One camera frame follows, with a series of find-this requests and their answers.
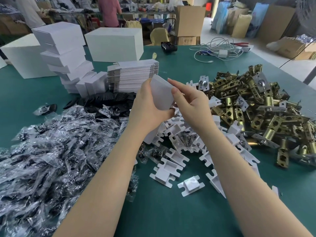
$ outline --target white cable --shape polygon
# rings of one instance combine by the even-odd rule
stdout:
[[[213,61],[204,62],[204,61],[198,60],[195,56],[197,53],[200,53],[201,51],[206,51],[208,52],[209,55],[215,56],[222,61],[231,61],[239,57],[244,52],[242,49],[237,49],[235,45],[230,44],[229,39],[225,39],[222,37],[215,37],[207,44],[193,46],[193,47],[190,47],[189,49],[192,51],[196,51],[194,53],[194,59],[202,63],[212,63]],[[220,58],[218,57],[219,50],[227,50],[228,53],[230,54],[225,59]]]

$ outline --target floor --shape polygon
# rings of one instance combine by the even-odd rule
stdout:
[[[210,42],[214,37],[231,38],[229,35],[216,34],[214,30],[211,30],[211,18],[206,17],[203,23],[203,29],[201,34],[201,43],[206,44]],[[265,47],[265,44],[261,43],[258,39],[234,39],[234,42],[249,42],[254,45],[252,52],[275,65],[276,67],[282,66],[289,59],[270,51]],[[281,69],[296,79],[304,81],[306,76],[316,66],[316,60],[302,60],[302,61],[289,61]],[[312,81],[310,86],[316,90],[316,82]]]

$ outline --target workbench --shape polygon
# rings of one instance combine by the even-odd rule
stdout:
[[[86,48],[87,59],[92,60]],[[160,63],[159,75],[183,83],[197,82],[200,75],[208,75],[210,80],[218,71],[244,73],[249,65],[263,64],[263,72],[268,81],[277,81],[281,89],[291,96],[290,100],[302,100],[302,114],[313,117],[316,113],[316,91],[298,81],[291,75],[278,69],[252,52],[243,53],[232,61],[221,61],[215,57],[198,56],[213,63],[200,63],[194,58],[194,51],[189,46],[179,46],[178,51],[166,55],[159,46],[145,46],[142,59],[150,59],[157,53]],[[107,71],[112,63],[94,63],[95,71]],[[61,113],[65,104],[75,95],[68,94],[59,77],[22,79],[13,66],[0,69],[0,147],[10,147],[10,140],[24,126],[43,122],[44,117],[33,115],[39,106],[56,103],[57,113]],[[171,147],[169,140],[162,143]],[[302,166],[290,161],[288,170],[274,166],[277,152],[268,147],[254,148],[251,153],[261,163],[258,164],[262,179],[279,188],[283,203],[316,236],[316,171],[313,167]],[[181,172],[180,178],[171,181],[172,188],[167,188],[149,177],[155,173],[156,166],[151,160],[146,165],[137,164],[136,175],[139,185],[134,202],[125,202],[117,226],[115,237],[119,236],[242,236],[227,199],[219,194],[206,177],[211,172],[204,162],[198,159],[202,154],[183,153],[190,161]],[[201,190],[183,197],[177,184],[185,179],[199,175],[205,184]]]

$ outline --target clothing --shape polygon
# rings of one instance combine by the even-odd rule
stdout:
[[[32,29],[45,25],[37,14],[37,12],[40,12],[40,9],[34,0],[15,0],[15,2],[29,28]]]
[[[119,21],[116,14],[121,13],[121,6],[118,0],[99,0],[98,5],[103,16],[104,26],[117,27]]]

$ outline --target worker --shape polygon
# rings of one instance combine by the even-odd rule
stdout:
[[[99,11],[105,27],[119,27],[117,13],[122,14],[118,0],[98,0]]]
[[[41,19],[41,17],[45,17],[45,15],[38,8],[35,0],[15,0],[15,2],[29,28],[32,29],[45,25]]]
[[[207,96],[195,87],[168,82],[174,86],[171,93],[183,118],[207,146],[243,236],[312,237],[218,129]],[[146,80],[137,92],[124,133],[53,237],[113,237],[137,151],[145,136],[173,115],[174,109],[155,107],[150,79]]]

